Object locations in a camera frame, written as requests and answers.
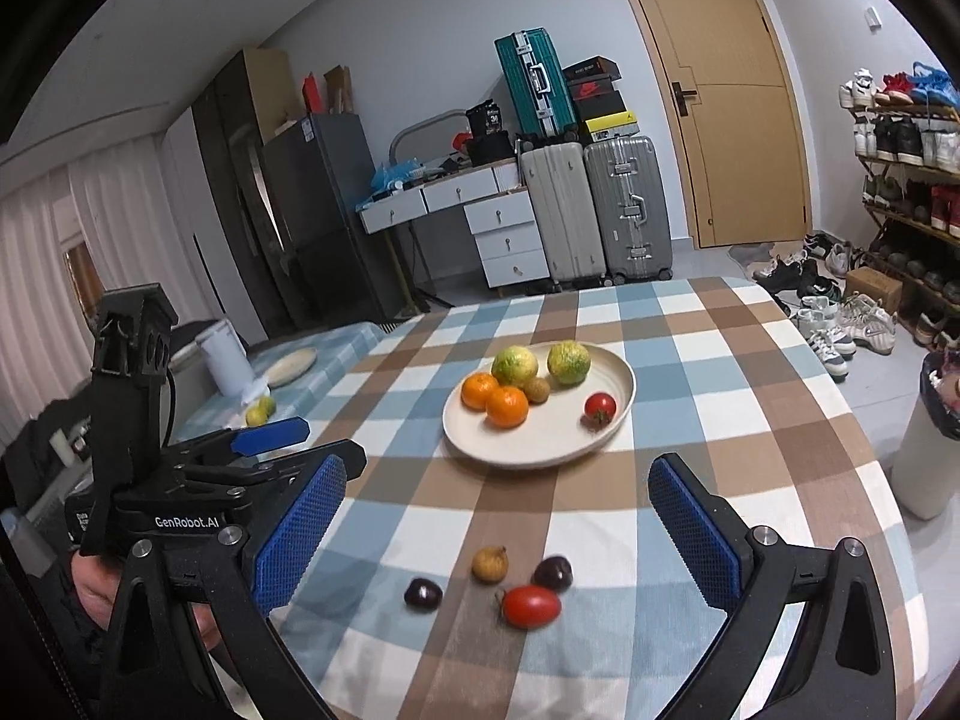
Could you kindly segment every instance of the gray suitcase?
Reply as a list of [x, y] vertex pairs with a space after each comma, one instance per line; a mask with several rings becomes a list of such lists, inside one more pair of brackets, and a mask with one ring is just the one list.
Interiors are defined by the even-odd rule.
[[556, 281], [607, 273], [600, 227], [579, 143], [559, 143], [520, 154], [520, 170]]
[[612, 138], [587, 146], [585, 158], [614, 283], [671, 279], [670, 223], [653, 142], [643, 135]]

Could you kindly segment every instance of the red tomato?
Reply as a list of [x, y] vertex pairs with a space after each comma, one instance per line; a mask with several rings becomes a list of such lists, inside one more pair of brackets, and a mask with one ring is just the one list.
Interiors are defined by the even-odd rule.
[[503, 596], [500, 613], [514, 628], [529, 631], [551, 623], [560, 616], [560, 598], [546, 587], [525, 584], [514, 587]]
[[616, 400], [606, 392], [594, 392], [584, 404], [584, 416], [597, 427], [604, 427], [613, 421], [616, 414]]

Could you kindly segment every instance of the plate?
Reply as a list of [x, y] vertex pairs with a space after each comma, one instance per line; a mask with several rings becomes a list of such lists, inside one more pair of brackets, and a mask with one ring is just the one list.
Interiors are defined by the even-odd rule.
[[[541, 376], [547, 375], [546, 356], [552, 346], [529, 347]], [[613, 352], [589, 343], [584, 346], [592, 361], [586, 381], [566, 388], [555, 385], [546, 403], [530, 405], [530, 415], [517, 428], [498, 428], [483, 412], [468, 409], [460, 400], [458, 384], [443, 406], [443, 432], [450, 443], [464, 455], [501, 469], [545, 469], [582, 457], [611, 440], [634, 405], [637, 380], [630, 365]], [[589, 429], [580, 418], [594, 392], [608, 392], [616, 400], [616, 416], [601, 430]]]
[[273, 389], [275, 386], [290, 384], [291, 381], [299, 379], [308, 372], [316, 360], [317, 351], [312, 348], [298, 349], [286, 357], [281, 357], [268, 367], [264, 374], [267, 377], [267, 386]]

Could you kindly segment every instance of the white curtain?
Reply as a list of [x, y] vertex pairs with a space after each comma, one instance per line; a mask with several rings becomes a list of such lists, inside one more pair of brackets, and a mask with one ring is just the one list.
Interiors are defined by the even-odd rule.
[[62, 172], [0, 199], [0, 448], [90, 372], [54, 224]]
[[95, 151], [67, 168], [104, 288], [158, 282], [181, 322], [219, 316], [206, 303], [176, 232], [154, 137]]

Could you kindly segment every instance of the human hand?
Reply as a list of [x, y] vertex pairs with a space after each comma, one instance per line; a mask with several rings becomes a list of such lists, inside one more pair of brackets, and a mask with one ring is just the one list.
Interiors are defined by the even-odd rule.
[[[110, 624], [117, 589], [120, 587], [122, 566], [115, 560], [98, 555], [80, 555], [75, 552], [70, 560], [70, 572], [77, 597], [83, 610], [104, 630]], [[213, 619], [210, 607], [205, 604], [192, 604], [193, 616], [197, 619], [197, 628], [203, 639], [203, 646], [210, 650], [220, 643], [220, 631]]]

